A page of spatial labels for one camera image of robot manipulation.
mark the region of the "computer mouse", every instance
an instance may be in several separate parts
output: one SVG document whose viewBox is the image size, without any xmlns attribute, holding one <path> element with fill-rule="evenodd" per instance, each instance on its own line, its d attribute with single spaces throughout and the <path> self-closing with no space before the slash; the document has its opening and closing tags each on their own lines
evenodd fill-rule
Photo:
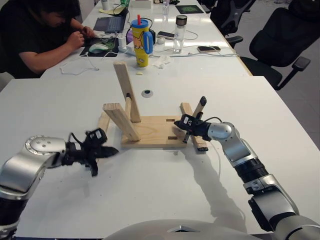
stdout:
<svg viewBox="0 0 320 240">
<path fill-rule="evenodd" d="M 104 51 L 107 51 L 109 48 L 101 43 L 96 43 L 93 44 L 90 48 L 89 48 L 89 52 L 92 54 L 99 54 L 102 53 Z"/>
</svg>

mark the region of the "black wire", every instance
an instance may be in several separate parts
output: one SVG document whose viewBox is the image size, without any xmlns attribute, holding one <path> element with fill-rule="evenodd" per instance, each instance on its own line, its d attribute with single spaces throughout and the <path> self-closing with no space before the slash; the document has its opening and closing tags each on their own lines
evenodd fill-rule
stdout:
<svg viewBox="0 0 320 240">
<path fill-rule="evenodd" d="M 201 124 L 204 124 L 206 122 L 208 122 L 209 120 L 211 119 L 218 119 L 220 121 L 220 123 L 222 123 L 221 119 L 217 116 L 213 116 L 213 117 L 209 117 L 208 119 L 204 120 L 203 122 L 201 122 L 200 124 L 198 124 L 197 126 L 201 125 Z"/>
<path fill-rule="evenodd" d="M 78 140 L 78 138 L 76 138 L 76 136 L 74 135 L 73 132 L 70 132 L 69 137 L 68 137 L 68 142 L 70 142 L 71 136 L 73 137 L 73 139 L 74 139 L 78 144 L 82 145 L 82 142 L 80 142 L 80 141 Z"/>
<path fill-rule="evenodd" d="M 128 18 L 127 23 L 130 25 L 130 28 L 131 28 L 131 27 L 132 27 L 132 26 L 131 26 L 131 22 L 130 22 L 130 17 L 131 17 L 131 16 L 130 16 L 130 12 L 129 12 L 129 11 L 128 11 L 128 14 L 129 14 L 129 18 Z"/>
<path fill-rule="evenodd" d="M 113 15 L 115 15 L 115 10 L 120 7 L 122 4 L 120 3 L 118 6 L 116 6 L 114 9 L 113 9 Z"/>
<path fill-rule="evenodd" d="M 152 27 L 152 25 L 154 24 L 154 22 L 150 19 L 150 18 L 146 18 L 146 17 L 142 17 L 141 19 L 147 19 L 151 22 L 151 26 L 149 27 L 149 29 Z"/>
</svg>

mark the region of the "white table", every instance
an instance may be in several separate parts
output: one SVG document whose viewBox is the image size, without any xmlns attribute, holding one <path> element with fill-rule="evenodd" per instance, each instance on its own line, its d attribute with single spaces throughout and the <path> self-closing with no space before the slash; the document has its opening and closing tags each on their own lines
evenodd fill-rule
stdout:
<svg viewBox="0 0 320 240">
<path fill-rule="evenodd" d="M 132 80 L 140 114 L 180 115 L 181 102 L 208 103 L 204 118 L 234 123 L 267 170 L 299 207 L 320 222 L 320 153 L 263 77 Z M 154 91 L 143 98 L 145 89 Z M 115 72 L 108 78 L 14 79 L 0 93 L 0 164 L 36 134 L 61 137 L 97 126 L 104 103 L 124 98 Z M 135 223 L 156 219 L 215 222 L 251 234 L 262 233 L 248 205 L 249 195 L 218 142 L 206 154 L 186 149 L 121 149 L 112 122 L 108 144 L 120 150 L 99 162 L 91 177 L 74 164 L 47 170 L 21 216 L 17 236 L 103 238 Z"/>
<path fill-rule="evenodd" d="M 182 0 L 180 5 L 200 5 L 196 0 Z M 92 12 L 89 14 L 87 19 L 83 22 L 83 25 L 93 28 L 96 24 L 97 18 L 108 17 L 109 15 L 99 12 L 99 9 L 102 8 L 101 3 L 99 2 Z M 153 26 L 152 29 L 158 33 L 159 31 L 165 31 L 171 33 L 175 30 L 176 25 L 176 16 L 179 15 L 179 11 L 174 5 L 169 6 L 169 16 L 168 22 L 163 22 L 162 18 L 162 5 L 153 4 L 152 9 L 142 9 L 142 8 L 132 8 L 129 7 L 129 15 L 127 15 L 127 20 L 130 22 L 133 19 L 137 18 L 137 14 L 141 14 L 141 17 L 152 19 Z M 197 53 L 196 46 L 219 46 L 221 49 L 221 54 L 230 54 L 232 50 L 226 42 L 225 38 L 221 35 L 219 30 L 210 20 L 209 16 L 205 13 L 201 14 L 188 14 L 187 15 L 187 30 L 195 32 L 198 34 L 196 40 L 185 40 L 184 46 L 194 46 L 187 47 L 182 50 L 181 55 L 186 55 L 188 53 Z M 129 24 L 126 23 L 124 32 L 126 33 Z M 193 39 L 194 34 L 186 32 L 185 37 Z M 155 51 L 162 51 L 164 49 L 169 49 L 173 47 L 172 40 L 166 40 L 165 46 L 156 45 Z M 72 79 L 76 78 L 73 75 L 62 75 L 59 69 L 59 66 L 76 59 L 83 49 L 76 51 L 73 55 L 66 58 L 64 61 L 58 65 L 48 69 L 42 79 L 55 79 L 55 78 L 65 78 Z M 155 55 L 172 55 L 172 52 L 154 52 Z M 91 78 L 95 76 L 108 77 L 108 74 L 113 71 L 112 62 L 125 60 L 129 66 L 129 72 L 132 75 L 133 79 L 162 79 L 162 78 L 181 78 L 185 76 L 199 78 L 199 77 L 211 77 L 211 76 L 248 76 L 250 73 L 246 70 L 241 60 L 236 57 L 212 57 L 212 56 L 193 56 L 193 57 L 179 57 L 172 58 L 172 62 L 165 66 L 164 69 L 158 69 L 152 64 L 157 61 L 157 58 L 149 59 L 149 66 L 145 68 L 140 68 L 137 66 L 136 57 L 128 56 L 127 54 L 119 54 L 117 57 L 107 57 L 101 61 L 100 57 L 91 57 L 90 58 L 93 64 L 99 68 L 99 71 L 86 71 L 81 75 L 86 78 Z M 68 65 L 69 70 L 75 70 L 74 66 L 81 66 L 80 68 L 90 67 L 87 60 L 77 60 Z M 136 76 L 136 72 L 143 72 L 143 76 Z"/>
</svg>

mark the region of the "blue handle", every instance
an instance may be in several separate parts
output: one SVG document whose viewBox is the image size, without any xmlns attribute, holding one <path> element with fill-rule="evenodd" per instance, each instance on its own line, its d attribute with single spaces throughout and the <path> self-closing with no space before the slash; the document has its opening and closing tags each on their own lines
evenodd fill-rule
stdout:
<svg viewBox="0 0 320 240">
<path fill-rule="evenodd" d="M 145 53 L 151 54 L 154 50 L 154 39 L 152 37 L 151 32 L 145 31 L 143 33 L 143 43 Z"/>
</svg>

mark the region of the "small box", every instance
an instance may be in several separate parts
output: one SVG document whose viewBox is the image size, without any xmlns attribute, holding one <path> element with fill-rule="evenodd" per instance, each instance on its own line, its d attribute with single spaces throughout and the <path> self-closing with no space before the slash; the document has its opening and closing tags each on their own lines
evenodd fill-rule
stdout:
<svg viewBox="0 0 320 240">
<path fill-rule="evenodd" d="M 135 9 L 151 9 L 153 0 L 131 0 L 130 4 Z"/>
</svg>

